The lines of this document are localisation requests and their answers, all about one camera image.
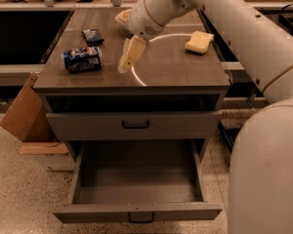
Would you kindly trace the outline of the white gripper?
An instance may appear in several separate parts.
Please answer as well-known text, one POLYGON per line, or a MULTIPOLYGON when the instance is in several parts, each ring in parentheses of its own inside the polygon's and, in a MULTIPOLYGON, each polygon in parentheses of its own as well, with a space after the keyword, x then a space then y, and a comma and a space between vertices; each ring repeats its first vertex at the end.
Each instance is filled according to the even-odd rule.
POLYGON ((128 30, 134 34, 131 39, 125 40, 123 55, 118 64, 118 71, 126 73, 142 56, 147 47, 146 40, 155 38, 162 32, 163 27, 148 14, 145 0, 139 0, 131 10, 117 14, 115 20, 122 25, 128 24, 128 30))

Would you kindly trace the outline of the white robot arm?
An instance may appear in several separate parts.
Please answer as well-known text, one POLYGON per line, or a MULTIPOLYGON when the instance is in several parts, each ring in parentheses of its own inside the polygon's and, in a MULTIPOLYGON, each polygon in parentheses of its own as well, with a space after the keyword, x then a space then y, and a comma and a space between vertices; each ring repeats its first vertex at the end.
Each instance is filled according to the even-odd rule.
POLYGON ((130 69, 172 19, 204 12, 269 101, 242 127, 230 157, 229 234, 293 234, 293 37, 243 0, 139 0, 117 15, 133 33, 130 69))

